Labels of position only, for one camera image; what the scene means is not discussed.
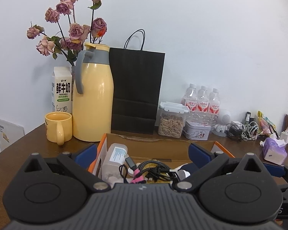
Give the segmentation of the white round lid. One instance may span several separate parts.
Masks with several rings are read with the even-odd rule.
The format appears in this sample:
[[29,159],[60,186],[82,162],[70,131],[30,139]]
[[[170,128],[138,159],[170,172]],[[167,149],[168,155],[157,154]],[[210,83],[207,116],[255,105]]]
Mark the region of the white round lid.
[[184,179],[188,178],[190,176],[190,172],[184,170],[184,169],[179,169],[176,174],[178,175],[178,178],[180,181],[183,181]]

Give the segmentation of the white plastic rectangular case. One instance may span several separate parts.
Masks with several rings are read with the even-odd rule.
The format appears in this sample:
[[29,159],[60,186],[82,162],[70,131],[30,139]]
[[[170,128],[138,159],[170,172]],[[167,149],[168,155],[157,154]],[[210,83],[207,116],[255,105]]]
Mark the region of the white plastic rectangular case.
[[128,148],[126,145],[113,143],[110,146],[102,164],[103,181],[110,184],[123,181],[119,167],[125,164],[127,152]]

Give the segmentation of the purple tissue pack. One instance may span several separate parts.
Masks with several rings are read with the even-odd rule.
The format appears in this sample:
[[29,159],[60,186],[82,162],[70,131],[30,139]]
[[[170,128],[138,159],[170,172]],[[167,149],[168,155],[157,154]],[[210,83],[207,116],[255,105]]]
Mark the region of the purple tissue pack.
[[287,158],[286,142],[277,139],[275,134],[271,134],[264,141],[260,142],[263,159],[277,165],[282,165]]

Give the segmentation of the yellow ceramic mug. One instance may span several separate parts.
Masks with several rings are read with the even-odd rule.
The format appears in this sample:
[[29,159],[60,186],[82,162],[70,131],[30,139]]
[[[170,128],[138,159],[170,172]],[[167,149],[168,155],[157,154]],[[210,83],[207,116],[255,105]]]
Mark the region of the yellow ceramic mug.
[[62,146],[73,137],[72,115],[67,112],[51,112],[45,115],[47,140]]

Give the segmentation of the white toy robot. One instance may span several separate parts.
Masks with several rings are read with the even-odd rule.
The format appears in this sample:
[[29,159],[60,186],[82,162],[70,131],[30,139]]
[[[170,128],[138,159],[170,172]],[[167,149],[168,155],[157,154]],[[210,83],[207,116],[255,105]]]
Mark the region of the white toy robot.
[[223,109],[220,110],[218,113],[216,124],[212,129],[212,133],[217,136],[226,137],[227,126],[229,126],[230,122],[231,122],[230,111]]

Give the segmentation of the colourful snack packet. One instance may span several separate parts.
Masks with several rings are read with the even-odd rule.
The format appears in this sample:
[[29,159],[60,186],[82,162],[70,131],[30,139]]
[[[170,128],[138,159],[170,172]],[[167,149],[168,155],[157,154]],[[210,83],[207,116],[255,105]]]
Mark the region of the colourful snack packet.
[[261,133],[265,134],[266,136],[270,136],[276,132],[276,125],[261,111],[257,112],[257,118],[259,121],[259,129]]

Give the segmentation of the clear seed storage container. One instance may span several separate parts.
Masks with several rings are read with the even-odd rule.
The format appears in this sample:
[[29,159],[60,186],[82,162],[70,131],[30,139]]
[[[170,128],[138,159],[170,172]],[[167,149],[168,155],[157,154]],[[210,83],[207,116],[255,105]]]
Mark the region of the clear seed storage container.
[[161,102],[158,134],[170,138],[180,138],[183,132],[189,108],[172,102]]

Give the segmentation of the middle water bottle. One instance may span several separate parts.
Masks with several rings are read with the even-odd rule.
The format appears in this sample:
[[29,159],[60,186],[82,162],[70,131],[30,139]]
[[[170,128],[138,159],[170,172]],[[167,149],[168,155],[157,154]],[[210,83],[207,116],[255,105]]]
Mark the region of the middle water bottle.
[[209,95],[208,88],[206,86],[201,86],[198,91],[198,101],[197,101],[197,111],[207,112],[209,108]]

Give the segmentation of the red orange cardboard box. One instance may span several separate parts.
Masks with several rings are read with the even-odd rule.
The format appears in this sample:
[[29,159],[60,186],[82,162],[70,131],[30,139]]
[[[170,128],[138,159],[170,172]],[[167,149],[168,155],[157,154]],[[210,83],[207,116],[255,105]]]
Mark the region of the red orange cardboard box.
[[131,156],[135,163],[155,159],[167,164],[171,168],[192,162],[188,154],[188,148],[192,143],[198,144],[209,152],[223,151],[229,157],[234,157],[230,151],[217,141],[193,141],[170,138],[156,139],[152,138],[151,135],[147,138],[141,138],[137,136],[105,133],[97,147],[97,157],[88,168],[89,172],[97,177],[101,177],[102,163],[108,149],[113,143],[126,145],[128,155]]

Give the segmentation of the right water bottle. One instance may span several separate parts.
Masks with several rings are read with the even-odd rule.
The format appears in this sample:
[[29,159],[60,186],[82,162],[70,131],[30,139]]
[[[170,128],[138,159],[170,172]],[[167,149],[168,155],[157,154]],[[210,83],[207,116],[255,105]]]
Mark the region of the right water bottle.
[[219,90],[217,88],[213,88],[212,92],[209,94],[208,114],[210,125],[215,124],[216,119],[218,117],[220,105],[221,101],[219,98]]

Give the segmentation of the white milk carton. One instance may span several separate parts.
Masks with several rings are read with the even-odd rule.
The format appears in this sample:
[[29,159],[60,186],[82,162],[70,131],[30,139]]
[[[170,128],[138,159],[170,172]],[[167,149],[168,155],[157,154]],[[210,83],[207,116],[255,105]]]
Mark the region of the white milk carton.
[[51,95],[54,112],[72,113],[72,74],[69,67],[54,67]]

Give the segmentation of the left water bottle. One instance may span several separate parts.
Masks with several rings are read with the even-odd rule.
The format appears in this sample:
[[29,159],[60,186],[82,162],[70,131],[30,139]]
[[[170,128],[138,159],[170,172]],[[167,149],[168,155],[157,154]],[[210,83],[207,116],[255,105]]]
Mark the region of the left water bottle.
[[182,104],[187,106],[190,112],[196,111],[197,108],[198,98],[196,88],[197,86],[195,84],[189,84],[189,87],[182,98]]

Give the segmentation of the yellow thermos jug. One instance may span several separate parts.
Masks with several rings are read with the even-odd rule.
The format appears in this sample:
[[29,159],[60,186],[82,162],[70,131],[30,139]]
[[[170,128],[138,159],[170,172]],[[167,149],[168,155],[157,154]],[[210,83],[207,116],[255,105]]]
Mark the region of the yellow thermos jug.
[[99,142],[111,132],[114,83],[109,62],[110,47],[86,42],[75,65],[72,116],[73,136]]

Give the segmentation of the white leaflet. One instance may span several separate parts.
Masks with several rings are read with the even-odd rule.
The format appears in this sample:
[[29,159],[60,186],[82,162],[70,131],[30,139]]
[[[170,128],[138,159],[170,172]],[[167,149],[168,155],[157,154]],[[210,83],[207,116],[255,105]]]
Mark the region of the white leaflet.
[[0,119],[0,150],[3,151],[25,135],[22,126]]

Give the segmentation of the black paper shopping bag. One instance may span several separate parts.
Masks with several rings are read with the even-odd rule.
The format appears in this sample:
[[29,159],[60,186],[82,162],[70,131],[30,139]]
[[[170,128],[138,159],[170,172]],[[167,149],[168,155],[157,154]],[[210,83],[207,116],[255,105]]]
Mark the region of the black paper shopping bag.
[[114,81],[111,129],[135,133],[154,132],[165,53],[111,48],[110,68]]

